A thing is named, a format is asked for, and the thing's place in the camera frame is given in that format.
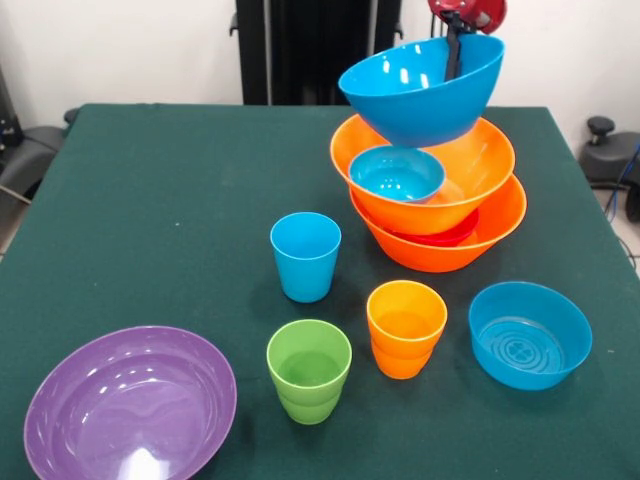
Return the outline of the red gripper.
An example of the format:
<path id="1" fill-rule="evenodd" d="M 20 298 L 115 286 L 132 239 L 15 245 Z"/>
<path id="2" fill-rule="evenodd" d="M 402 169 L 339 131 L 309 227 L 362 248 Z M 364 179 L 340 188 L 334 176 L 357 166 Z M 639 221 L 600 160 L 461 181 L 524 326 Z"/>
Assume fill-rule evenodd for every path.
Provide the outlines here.
<path id="1" fill-rule="evenodd" d="M 432 13 L 448 25 L 445 79 L 453 80 L 459 75 L 459 37 L 465 32 L 495 32 L 506 17 L 507 3 L 505 0 L 429 0 L 428 4 Z"/>

